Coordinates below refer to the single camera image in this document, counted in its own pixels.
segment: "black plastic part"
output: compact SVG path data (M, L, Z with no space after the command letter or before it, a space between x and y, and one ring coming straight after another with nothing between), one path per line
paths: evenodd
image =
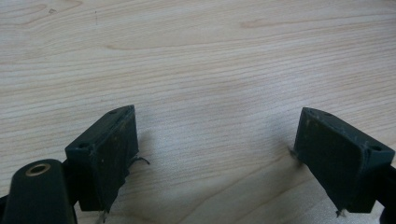
M112 110L65 149L70 200L82 211L110 211L138 150L134 106Z
M337 209L352 213L371 212L395 154L336 116L312 108L303 108L294 152Z
M77 223L59 161L35 161L12 177L2 224L15 223Z

